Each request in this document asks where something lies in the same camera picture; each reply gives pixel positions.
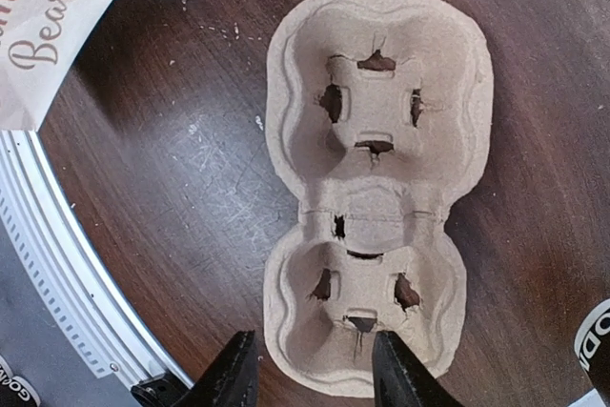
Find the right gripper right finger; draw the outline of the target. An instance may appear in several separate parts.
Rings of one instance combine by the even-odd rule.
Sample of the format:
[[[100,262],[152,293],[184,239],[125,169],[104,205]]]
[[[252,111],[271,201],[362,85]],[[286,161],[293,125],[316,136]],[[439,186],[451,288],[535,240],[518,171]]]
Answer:
[[[395,332],[376,333],[372,365],[375,406],[462,407]]]

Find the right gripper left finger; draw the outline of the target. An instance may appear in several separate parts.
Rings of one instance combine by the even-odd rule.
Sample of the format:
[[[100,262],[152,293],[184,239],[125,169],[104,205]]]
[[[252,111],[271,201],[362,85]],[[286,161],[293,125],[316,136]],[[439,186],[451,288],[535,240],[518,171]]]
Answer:
[[[258,352],[254,331],[237,332],[188,395],[189,406],[255,406]]]

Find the brown cardboard cup carrier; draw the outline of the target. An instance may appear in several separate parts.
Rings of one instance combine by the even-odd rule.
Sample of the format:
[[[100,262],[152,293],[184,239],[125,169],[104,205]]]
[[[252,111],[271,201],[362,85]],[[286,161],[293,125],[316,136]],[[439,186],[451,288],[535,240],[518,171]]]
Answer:
[[[304,0],[282,19],[265,134],[298,209],[266,263],[263,315],[283,373],[370,398],[379,331],[448,371],[467,273],[445,223],[483,175],[493,99],[482,30],[442,0]]]

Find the white paper takeout bag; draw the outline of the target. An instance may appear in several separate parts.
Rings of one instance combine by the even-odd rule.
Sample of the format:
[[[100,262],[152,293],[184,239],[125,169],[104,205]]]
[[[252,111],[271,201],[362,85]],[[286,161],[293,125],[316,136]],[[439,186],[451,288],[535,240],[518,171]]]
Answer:
[[[38,131],[113,0],[1,0],[1,127]]]

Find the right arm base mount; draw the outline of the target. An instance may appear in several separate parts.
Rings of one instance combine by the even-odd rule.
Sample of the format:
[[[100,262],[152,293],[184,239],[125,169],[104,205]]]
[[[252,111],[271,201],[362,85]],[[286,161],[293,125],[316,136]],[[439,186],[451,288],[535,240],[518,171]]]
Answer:
[[[189,387],[171,372],[133,385],[132,397],[143,407],[171,407],[189,392]]]

